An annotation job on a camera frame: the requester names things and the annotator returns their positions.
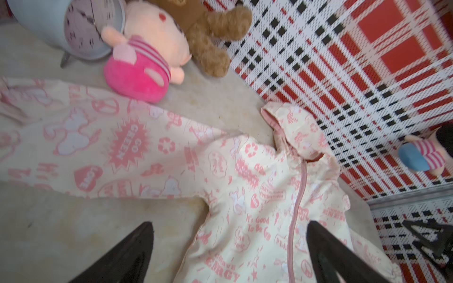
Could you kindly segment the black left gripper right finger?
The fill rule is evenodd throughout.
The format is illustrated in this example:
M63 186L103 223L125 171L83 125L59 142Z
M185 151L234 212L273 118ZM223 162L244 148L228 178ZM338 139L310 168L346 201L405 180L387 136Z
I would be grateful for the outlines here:
M386 283L388 280L356 256L317 221L307 226L307 244L318 283Z

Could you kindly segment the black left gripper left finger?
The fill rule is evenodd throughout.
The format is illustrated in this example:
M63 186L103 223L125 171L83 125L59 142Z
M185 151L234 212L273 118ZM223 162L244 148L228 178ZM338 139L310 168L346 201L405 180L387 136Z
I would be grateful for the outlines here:
M153 225L144 222L71 282L142 283L151 261L153 243Z

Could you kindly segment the cream pink printed jacket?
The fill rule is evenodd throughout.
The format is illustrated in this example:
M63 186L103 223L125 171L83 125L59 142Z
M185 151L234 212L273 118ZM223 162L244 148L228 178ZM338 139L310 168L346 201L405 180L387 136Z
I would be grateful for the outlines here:
M1 79L1 180L83 198L202 198L178 283L313 283L316 221L392 283L402 272L349 228L340 166L312 115L261 110L274 147L143 101L55 80Z

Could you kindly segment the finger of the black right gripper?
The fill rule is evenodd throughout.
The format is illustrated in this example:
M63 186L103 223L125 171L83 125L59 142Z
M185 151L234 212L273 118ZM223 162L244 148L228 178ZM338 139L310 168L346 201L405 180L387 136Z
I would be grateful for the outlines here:
M415 243L421 244L436 257L453 256L453 226L438 224L435 221L404 220L402 225L415 237Z

